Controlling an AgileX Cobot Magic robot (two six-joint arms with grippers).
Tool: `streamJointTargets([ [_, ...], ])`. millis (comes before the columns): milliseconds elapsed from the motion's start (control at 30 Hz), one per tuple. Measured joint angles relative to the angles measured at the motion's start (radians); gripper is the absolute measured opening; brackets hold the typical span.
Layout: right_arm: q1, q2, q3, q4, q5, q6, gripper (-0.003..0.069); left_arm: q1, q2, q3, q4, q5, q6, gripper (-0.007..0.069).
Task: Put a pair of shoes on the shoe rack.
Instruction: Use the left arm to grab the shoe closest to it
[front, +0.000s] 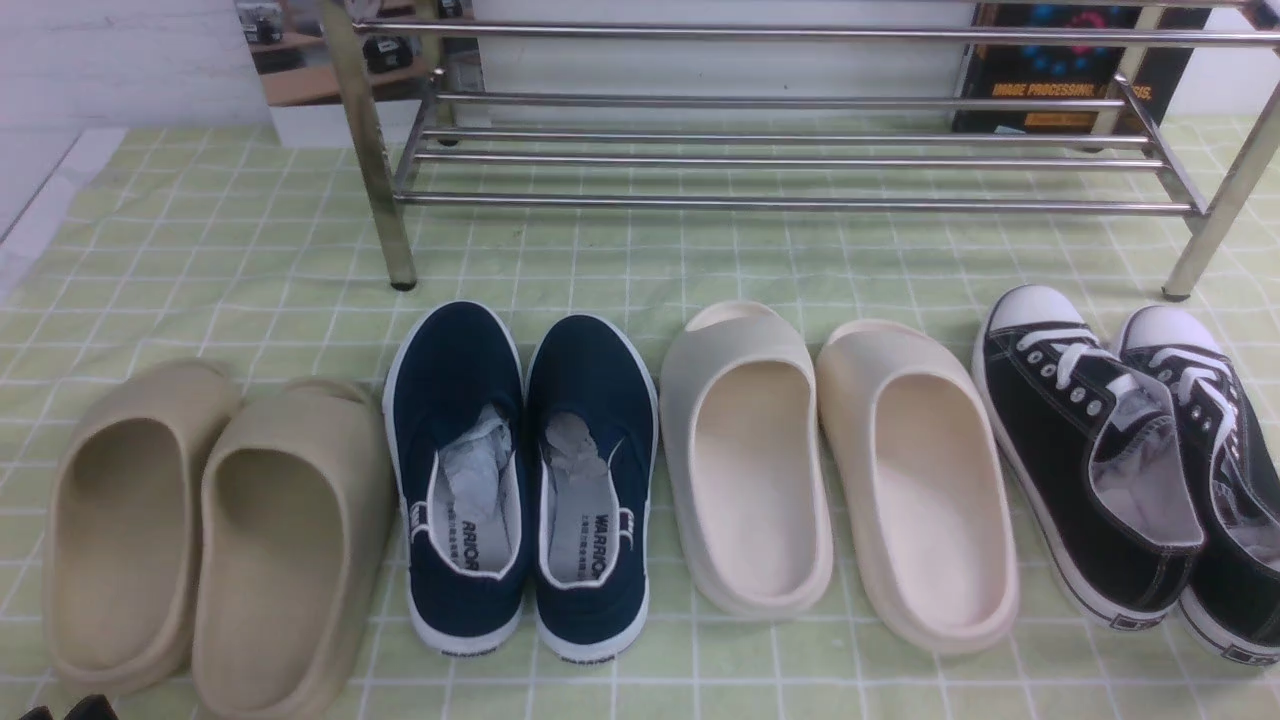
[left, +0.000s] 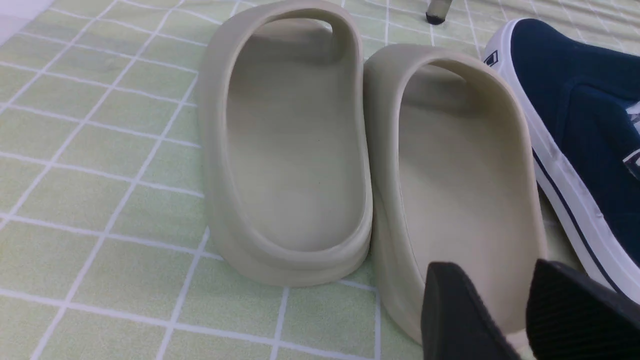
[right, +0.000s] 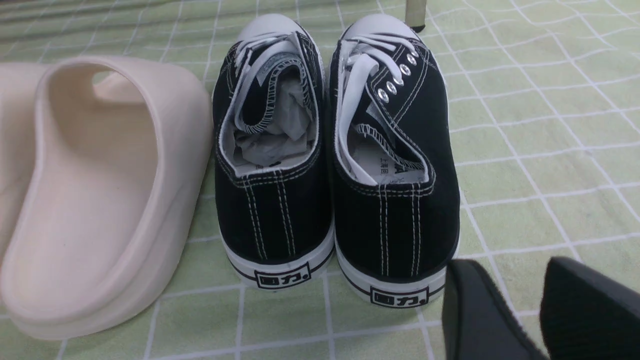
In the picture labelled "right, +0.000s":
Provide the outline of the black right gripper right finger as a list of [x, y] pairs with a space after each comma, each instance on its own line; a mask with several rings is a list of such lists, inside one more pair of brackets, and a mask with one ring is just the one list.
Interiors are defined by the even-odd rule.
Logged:
[[638, 292], [569, 257], [547, 264], [539, 320], [553, 360], [640, 357]]

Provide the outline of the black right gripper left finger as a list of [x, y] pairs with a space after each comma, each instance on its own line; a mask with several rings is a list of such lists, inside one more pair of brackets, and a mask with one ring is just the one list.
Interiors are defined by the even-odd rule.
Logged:
[[486, 269], [455, 259], [446, 269], [442, 329], [448, 360], [546, 360]]

